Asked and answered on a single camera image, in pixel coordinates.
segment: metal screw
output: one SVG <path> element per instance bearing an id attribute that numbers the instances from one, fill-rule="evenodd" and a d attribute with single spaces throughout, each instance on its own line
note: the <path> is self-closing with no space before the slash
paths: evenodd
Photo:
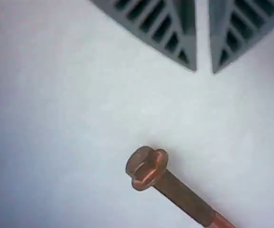
<path id="1" fill-rule="evenodd" d="M 149 146 L 137 149 L 126 164 L 132 186 L 138 191 L 153 186 L 204 227 L 235 228 L 166 169 L 168 158 L 162 149 Z"/>

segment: white background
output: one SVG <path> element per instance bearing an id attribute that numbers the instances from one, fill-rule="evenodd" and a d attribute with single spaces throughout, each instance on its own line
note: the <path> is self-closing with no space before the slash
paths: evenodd
<path id="1" fill-rule="evenodd" d="M 141 145 L 237 228 L 274 228 L 274 31 L 214 76 L 84 0 L 0 0 L 0 227 L 199 228 L 125 164 Z"/>

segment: slot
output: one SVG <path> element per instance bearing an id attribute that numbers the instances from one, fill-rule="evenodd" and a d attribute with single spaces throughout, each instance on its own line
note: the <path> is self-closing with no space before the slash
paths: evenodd
<path id="1" fill-rule="evenodd" d="M 252 30 L 235 13 L 232 14 L 231 22 L 244 39 L 251 38 Z"/>
<path id="2" fill-rule="evenodd" d="M 117 10 L 123 10 L 128 2 L 130 2 L 130 0 L 119 0 L 116 4 L 115 7 L 117 8 Z"/>
<path id="3" fill-rule="evenodd" d="M 268 16 L 274 14 L 274 5 L 268 0 L 254 0 L 254 3 L 259 6 Z"/>
<path id="4" fill-rule="evenodd" d="M 167 16 L 163 22 L 160 24 L 160 26 L 158 27 L 157 31 L 154 33 L 154 35 L 152 36 L 152 38 L 160 43 L 162 38 L 164 37 L 166 31 L 170 28 L 170 24 L 171 24 L 171 20 L 170 17 Z"/>
<path id="5" fill-rule="evenodd" d="M 238 40 L 231 31 L 227 33 L 227 44 L 233 52 L 236 52 L 240 46 Z"/>
<path id="6" fill-rule="evenodd" d="M 144 32 L 148 32 L 151 26 L 154 24 L 157 17 L 162 12 L 163 8 L 165 7 L 164 1 L 160 1 L 155 9 L 148 15 L 145 21 L 140 25 L 140 29 Z"/>
<path id="7" fill-rule="evenodd" d="M 178 38 L 176 33 L 174 32 L 173 35 L 171 36 L 170 40 L 168 41 L 165 49 L 168 50 L 169 52 L 173 53 L 176 46 L 178 45 Z"/>
<path id="8" fill-rule="evenodd" d="M 188 64 L 188 58 L 186 57 L 185 53 L 183 51 L 180 51 L 178 58 L 184 62 L 185 64 Z"/>
<path id="9" fill-rule="evenodd" d="M 219 62 L 220 65 L 223 65 L 226 61 L 228 61 L 228 58 L 229 58 L 228 53 L 225 50 L 223 50 L 221 53 L 221 58 Z"/>
<path id="10" fill-rule="evenodd" d="M 258 29 L 263 26 L 264 20 L 244 0 L 235 0 L 235 4 Z"/>
<path id="11" fill-rule="evenodd" d="M 144 10 L 146 5 L 150 2 L 150 0 L 141 0 L 138 4 L 129 12 L 127 18 L 129 20 L 135 20 Z"/>

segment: gray plastic object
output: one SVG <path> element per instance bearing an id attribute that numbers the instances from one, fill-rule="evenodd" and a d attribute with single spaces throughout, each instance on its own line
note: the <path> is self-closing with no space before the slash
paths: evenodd
<path id="1" fill-rule="evenodd" d="M 195 71 L 194 0 L 92 0 L 143 42 Z"/>
<path id="2" fill-rule="evenodd" d="M 213 72 L 237 60 L 274 28 L 274 0 L 210 0 Z"/>

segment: hexagonal bolt head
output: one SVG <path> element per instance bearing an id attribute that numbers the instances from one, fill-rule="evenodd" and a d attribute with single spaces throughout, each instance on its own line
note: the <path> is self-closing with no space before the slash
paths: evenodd
<path id="1" fill-rule="evenodd" d="M 129 158 L 126 164 L 126 173 L 132 178 L 132 186 L 136 190 L 145 190 L 154 185 L 163 175 L 167 162 L 166 151 L 143 146 Z"/>

